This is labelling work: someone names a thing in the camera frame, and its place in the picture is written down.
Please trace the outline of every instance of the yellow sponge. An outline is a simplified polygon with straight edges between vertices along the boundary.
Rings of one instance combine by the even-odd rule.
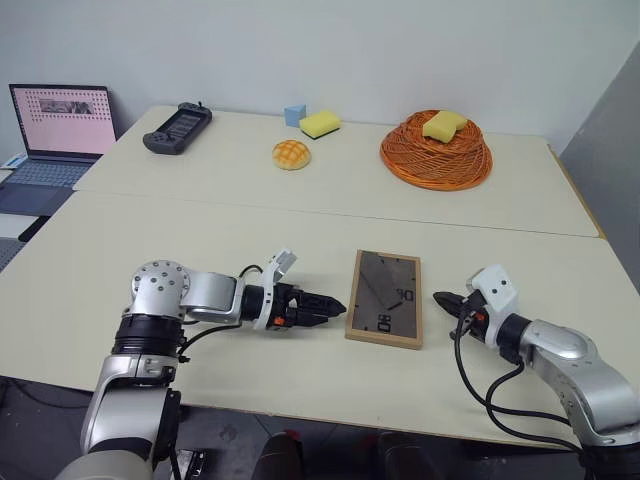
[[[316,139],[340,128],[340,118],[328,110],[314,113],[300,120],[300,130]]]
[[[462,130],[467,119],[456,112],[441,110],[422,126],[422,136],[449,143],[456,131]]]

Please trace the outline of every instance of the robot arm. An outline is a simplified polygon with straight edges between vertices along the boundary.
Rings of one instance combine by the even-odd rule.
[[[159,461],[175,461],[180,392],[169,385],[185,360],[180,353],[187,317],[229,327],[257,319],[254,328],[277,330],[314,326],[343,313],[331,297],[277,283],[295,260],[286,249],[275,255],[260,286],[167,260],[141,266],[85,416],[83,456],[57,479],[140,480],[151,478]]]
[[[466,318],[464,333],[511,363],[524,361],[556,392],[596,478],[638,478],[638,395],[600,358],[593,341],[576,330],[518,315],[517,291],[499,265],[478,272],[467,287],[466,298],[449,292],[434,298],[450,314]]]

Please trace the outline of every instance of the clock face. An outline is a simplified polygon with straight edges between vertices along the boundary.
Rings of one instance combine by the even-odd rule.
[[[352,329],[406,338],[418,336],[416,260],[362,252]]]

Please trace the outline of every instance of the game controller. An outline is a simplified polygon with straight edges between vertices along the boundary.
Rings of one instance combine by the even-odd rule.
[[[184,102],[178,105],[178,111],[155,132],[146,133],[142,143],[154,153],[179,155],[206,127],[213,114],[202,103]]]

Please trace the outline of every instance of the laptop screen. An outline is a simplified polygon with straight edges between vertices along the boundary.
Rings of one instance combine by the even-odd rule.
[[[9,88],[29,155],[100,158],[116,141],[105,87]]]

